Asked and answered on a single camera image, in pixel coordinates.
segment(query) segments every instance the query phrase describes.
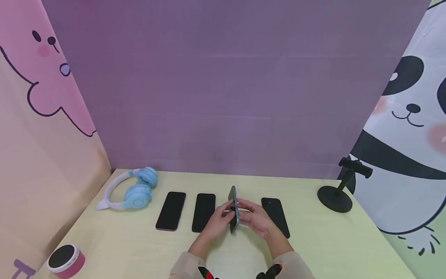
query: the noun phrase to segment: panda face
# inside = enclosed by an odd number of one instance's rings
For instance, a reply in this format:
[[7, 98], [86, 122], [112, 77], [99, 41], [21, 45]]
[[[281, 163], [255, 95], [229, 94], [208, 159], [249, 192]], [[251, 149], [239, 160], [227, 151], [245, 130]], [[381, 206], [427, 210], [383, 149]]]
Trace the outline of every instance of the panda face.
[[446, 3], [423, 17], [364, 130], [446, 171]]

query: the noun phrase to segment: bear eye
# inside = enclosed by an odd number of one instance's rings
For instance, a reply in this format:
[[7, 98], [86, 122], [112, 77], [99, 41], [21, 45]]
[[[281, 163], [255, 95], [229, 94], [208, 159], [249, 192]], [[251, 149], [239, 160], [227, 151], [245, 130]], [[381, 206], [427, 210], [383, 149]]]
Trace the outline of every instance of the bear eye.
[[42, 38], [40, 37], [39, 33], [37, 33], [36, 30], [33, 30], [33, 37], [36, 41], [41, 42]]
[[440, 84], [437, 90], [437, 99], [443, 112], [446, 114], [446, 78]]
[[383, 96], [397, 94], [412, 87], [420, 79], [423, 71], [423, 61], [418, 57], [405, 56], [401, 58], [386, 89], [384, 89]]

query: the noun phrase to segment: table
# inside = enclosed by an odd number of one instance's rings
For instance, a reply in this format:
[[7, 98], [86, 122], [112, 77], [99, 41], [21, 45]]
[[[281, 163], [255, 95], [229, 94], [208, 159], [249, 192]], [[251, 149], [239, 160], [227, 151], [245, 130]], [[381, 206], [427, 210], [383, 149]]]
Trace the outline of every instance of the table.
[[[124, 171], [116, 170], [109, 181]], [[120, 201], [135, 182], [131, 178], [121, 183], [112, 200]], [[61, 245], [76, 244], [86, 256], [84, 267], [73, 279], [168, 278], [180, 253], [197, 236], [191, 231], [197, 194], [214, 193], [218, 206], [227, 201], [235, 185], [239, 198], [258, 204], [262, 197], [281, 200], [291, 233], [289, 242], [317, 279], [414, 279], [350, 193], [353, 209], [348, 213], [333, 212], [319, 202], [316, 192], [321, 186], [338, 184], [337, 180], [160, 171], [152, 201], [138, 211], [95, 211], [103, 187]], [[187, 194], [182, 217], [177, 231], [158, 231], [155, 223], [170, 191]], [[228, 229], [215, 243], [207, 266], [221, 279], [255, 279], [271, 262], [266, 243], [240, 226], [234, 235]], [[43, 266], [35, 279], [46, 278], [56, 277]]]

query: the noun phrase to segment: hand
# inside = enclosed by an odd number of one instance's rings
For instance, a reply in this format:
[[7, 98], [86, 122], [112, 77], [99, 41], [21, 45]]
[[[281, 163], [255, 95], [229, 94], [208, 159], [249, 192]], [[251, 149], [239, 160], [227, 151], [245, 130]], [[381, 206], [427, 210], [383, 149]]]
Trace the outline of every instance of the hand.
[[243, 199], [237, 199], [237, 202], [239, 208], [249, 210], [239, 210], [240, 223], [250, 227], [258, 236], [266, 239], [271, 230], [276, 228], [276, 225], [269, 218], [263, 207]]
[[201, 235], [208, 239], [208, 241], [212, 242], [218, 238], [234, 218], [234, 211], [226, 212], [233, 204], [234, 200], [229, 200], [215, 209], [214, 214], [212, 214], [206, 227], [201, 232]]

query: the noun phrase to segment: purple wall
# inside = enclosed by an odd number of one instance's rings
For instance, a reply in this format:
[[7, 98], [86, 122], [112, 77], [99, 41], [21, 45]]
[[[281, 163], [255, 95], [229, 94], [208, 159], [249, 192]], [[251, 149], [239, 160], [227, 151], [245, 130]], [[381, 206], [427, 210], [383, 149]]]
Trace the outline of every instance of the purple wall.
[[43, 0], [112, 167], [335, 178], [429, 0]]

